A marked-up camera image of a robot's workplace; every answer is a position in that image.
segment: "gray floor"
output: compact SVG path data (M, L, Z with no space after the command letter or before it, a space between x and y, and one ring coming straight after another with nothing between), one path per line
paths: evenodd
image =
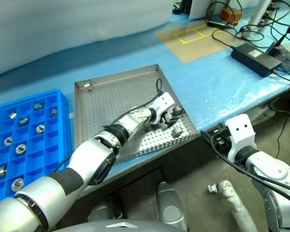
M276 156L276 139L285 117L285 114L278 113L272 119L255 127L258 150ZM280 144L279 159L290 165L290 119L280 138ZM138 177L140 177L138 180L123 187ZM190 231L236 232L239 228L227 202L221 196L207 192L208 184L224 179L233 183L258 230L267 232L263 200L252 186L250 179L217 158L201 138L118 180L109 188L82 198L60 222L59 228L83 222L96 200L114 189L120 189L117 193L123 200L128 218L156 220L156 188L158 183L166 180L173 185L183 204Z

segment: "small metal part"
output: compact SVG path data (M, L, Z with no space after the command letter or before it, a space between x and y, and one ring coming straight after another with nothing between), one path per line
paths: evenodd
M11 190L13 192L17 192L21 190L24 186L24 179L23 178L17 178L16 180L13 181L11 185Z
M182 130L180 127L175 127L175 128L172 130L172 135L173 135L174 137L178 137L178 136L180 136L182 133L183 133L183 130Z
M0 167L0 177L5 177L5 175L6 175L6 167L1 166Z
M17 113L11 112L11 113L9 114L9 117L10 117L11 119L13 119L13 118L16 118L16 115L17 115Z
M27 125L28 123L29 123L29 118L27 117L23 118L22 120L18 122L19 126L21 127Z
M180 107L180 106L175 106L174 108L173 108L173 116L179 116L179 115L181 115L183 113L183 109Z
M35 110L43 109L43 108L44 108L44 104L42 104L42 103L35 103L35 104L33 105L33 108L34 108Z
M207 186L207 187L208 187L208 191L209 191L210 193L218 192L217 184L209 185L209 186Z
M37 126L37 128L35 129L35 131L36 131L38 134L43 133L44 130L45 130L45 125L44 125L44 124L40 124L40 125Z
M51 117L56 117L58 115L57 109L52 109Z
M9 145L11 145L11 143L12 143L12 137L10 136L10 137L7 137L5 140L4 140L4 145L5 146L9 146Z
M23 154L25 151L26 151L26 144L20 144L15 149L15 153L18 155Z

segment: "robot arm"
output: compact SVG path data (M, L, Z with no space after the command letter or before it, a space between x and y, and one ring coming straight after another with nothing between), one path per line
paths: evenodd
M238 171L246 169L290 196L290 166L257 150L255 132L247 115L227 120L221 129L214 130L213 136L208 133L203 136L208 142L210 137L211 141L215 138L213 149L225 153L226 161L232 166L235 164ZM290 231L290 200L255 179L252 182L263 197L269 229L273 232Z
M135 109L82 143L69 165L27 185L13 198L0 202L0 232L45 232L52 229L78 199L87 185L103 181L120 148L145 123L158 124L174 106L163 93L148 106Z

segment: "perforated metal tray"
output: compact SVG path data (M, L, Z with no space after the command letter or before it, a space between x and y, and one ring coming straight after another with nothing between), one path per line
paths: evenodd
M182 107L158 64L131 71L75 82L75 147L102 130L123 112L143 104L156 93L156 80L163 81L176 105ZM174 138L172 130L180 126L183 133ZM120 150L117 161L131 159L157 149L180 145L197 137L197 130L186 113L170 128L145 125Z

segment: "black power adapter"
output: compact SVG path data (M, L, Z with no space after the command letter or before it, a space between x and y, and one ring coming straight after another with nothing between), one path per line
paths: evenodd
M280 60L248 43L232 49L232 58L246 65L262 77L268 76L282 63Z

